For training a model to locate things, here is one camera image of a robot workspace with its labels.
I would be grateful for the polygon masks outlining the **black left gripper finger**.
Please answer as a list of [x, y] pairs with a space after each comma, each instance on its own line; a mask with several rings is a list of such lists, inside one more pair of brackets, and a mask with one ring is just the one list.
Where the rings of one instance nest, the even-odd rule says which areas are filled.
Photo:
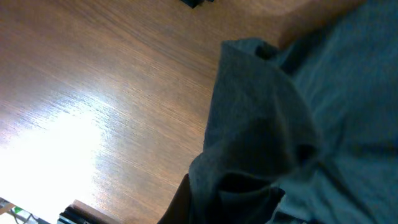
[[185, 174], [173, 199], [158, 224], [188, 224], [190, 219], [191, 191], [189, 175]]

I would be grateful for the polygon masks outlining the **dark green t-shirt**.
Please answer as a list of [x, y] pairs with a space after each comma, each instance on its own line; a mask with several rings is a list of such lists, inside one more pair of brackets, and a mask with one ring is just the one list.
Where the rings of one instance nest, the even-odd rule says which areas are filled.
[[189, 178], [190, 223], [396, 223], [397, 1], [224, 41]]

